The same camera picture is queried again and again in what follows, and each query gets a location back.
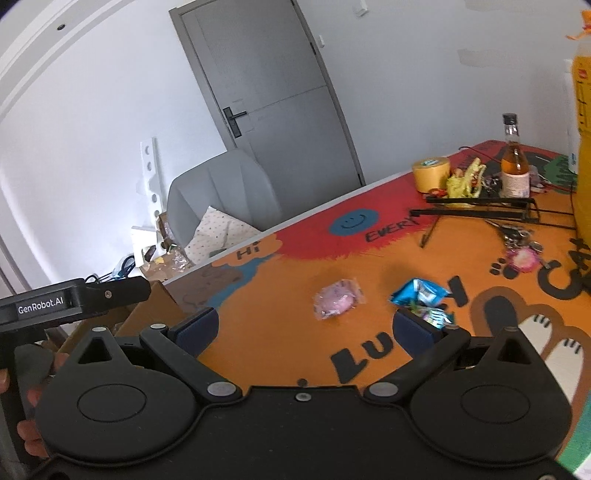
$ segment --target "gray chair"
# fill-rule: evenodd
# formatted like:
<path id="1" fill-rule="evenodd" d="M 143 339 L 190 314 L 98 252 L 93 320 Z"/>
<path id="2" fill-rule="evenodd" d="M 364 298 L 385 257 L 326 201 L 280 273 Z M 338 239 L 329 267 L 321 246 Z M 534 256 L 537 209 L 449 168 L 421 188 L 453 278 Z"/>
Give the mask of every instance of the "gray chair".
<path id="1" fill-rule="evenodd" d="M 210 205 L 261 231 L 283 220 L 267 174 L 242 150 L 223 153 L 174 179 L 168 193 L 167 216 L 181 247 L 193 239 Z"/>

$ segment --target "ceiling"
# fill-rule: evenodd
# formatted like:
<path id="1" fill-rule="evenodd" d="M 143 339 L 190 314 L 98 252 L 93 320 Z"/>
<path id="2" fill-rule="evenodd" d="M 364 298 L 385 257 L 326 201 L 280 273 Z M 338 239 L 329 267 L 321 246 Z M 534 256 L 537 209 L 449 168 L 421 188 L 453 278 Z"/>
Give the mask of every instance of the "ceiling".
<path id="1" fill-rule="evenodd" d="M 51 2 L 52 0 L 0 0 L 0 57 L 23 29 Z"/>

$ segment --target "cardboard box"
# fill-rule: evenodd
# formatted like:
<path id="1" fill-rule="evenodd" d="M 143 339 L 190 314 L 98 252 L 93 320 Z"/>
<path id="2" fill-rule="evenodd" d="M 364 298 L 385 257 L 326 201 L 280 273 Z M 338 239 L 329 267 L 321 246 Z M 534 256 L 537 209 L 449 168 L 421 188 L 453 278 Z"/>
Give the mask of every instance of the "cardboard box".
<path id="1" fill-rule="evenodd" d="M 110 310 L 100 317 L 82 320 L 59 351 L 71 353 L 78 342 L 97 326 L 107 327 L 113 331 L 115 325 L 123 323 L 116 336 L 134 336 L 153 323 L 174 326 L 182 322 L 187 314 L 173 300 L 164 285 L 155 281 L 150 282 L 150 286 L 152 293 L 148 300 L 136 305 Z"/>

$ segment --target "blue candy wrapper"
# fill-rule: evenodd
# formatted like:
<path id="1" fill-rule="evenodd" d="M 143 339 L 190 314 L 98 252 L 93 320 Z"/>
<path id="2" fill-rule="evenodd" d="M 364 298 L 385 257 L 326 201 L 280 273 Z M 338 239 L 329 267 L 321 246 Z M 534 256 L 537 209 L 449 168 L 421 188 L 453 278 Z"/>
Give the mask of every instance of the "blue candy wrapper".
<path id="1" fill-rule="evenodd" d="M 392 293 L 390 301 L 395 305 L 406 307 L 411 303 L 426 307 L 439 307 L 450 292 L 436 283 L 421 278 L 413 278 L 400 290 Z"/>
<path id="2" fill-rule="evenodd" d="M 454 315 L 439 309 L 444 298 L 450 292 L 436 283 L 420 278 L 413 278 L 400 290 L 392 294 L 390 301 L 395 305 L 408 308 L 415 315 L 442 329 L 455 323 Z"/>

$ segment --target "plastic wrapper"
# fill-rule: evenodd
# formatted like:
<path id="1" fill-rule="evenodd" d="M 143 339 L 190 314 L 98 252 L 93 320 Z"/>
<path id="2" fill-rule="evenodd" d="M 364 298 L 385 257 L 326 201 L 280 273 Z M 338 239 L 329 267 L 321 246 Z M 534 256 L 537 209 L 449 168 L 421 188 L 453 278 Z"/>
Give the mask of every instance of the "plastic wrapper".
<path id="1" fill-rule="evenodd" d="M 390 301 L 402 307 L 409 306 L 413 302 L 426 307 L 437 307 L 449 294 L 448 290 L 436 283 L 421 278 L 413 278 L 404 284 L 401 289 L 392 293 Z"/>
<path id="2" fill-rule="evenodd" d="M 342 315 L 360 303 L 365 303 L 365 298 L 359 284 L 355 280 L 341 280 L 316 294 L 314 315 L 319 320 L 326 320 Z"/>
<path id="3" fill-rule="evenodd" d="M 170 253 L 142 265 L 139 269 L 147 280 L 165 282 L 193 267 L 193 263 L 185 256 L 182 249 L 175 247 Z"/>
<path id="4" fill-rule="evenodd" d="M 538 167 L 535 165 L 530 165 L 530 186 L 544 188 L 544 185 L 542 184 L 542 178 L 540 177 L 540 172 L 538 171 Z"/>
<path id="5" fill-rule="evenodd" d="M 408 308 L 418 317 L 436 328 L 453 325 L 453 314 L 439 308 L 443 299 L 450 295 L 445 288 L 428 280 L 413 278 L 401 289 L 392 294 L 390 301 L 395 305 Z"/>
<path id="6" fill-rule="evenodd" d="M 442 329 L 445 325 L 455 324 L 453 313 L 446 313 L 443 309 L 432 307 L 423 307 L 418 305 L 410 305 L 408 309 L 417 317 L 421 317 L 426 322 L 429 322 L 436 328 Z"/>

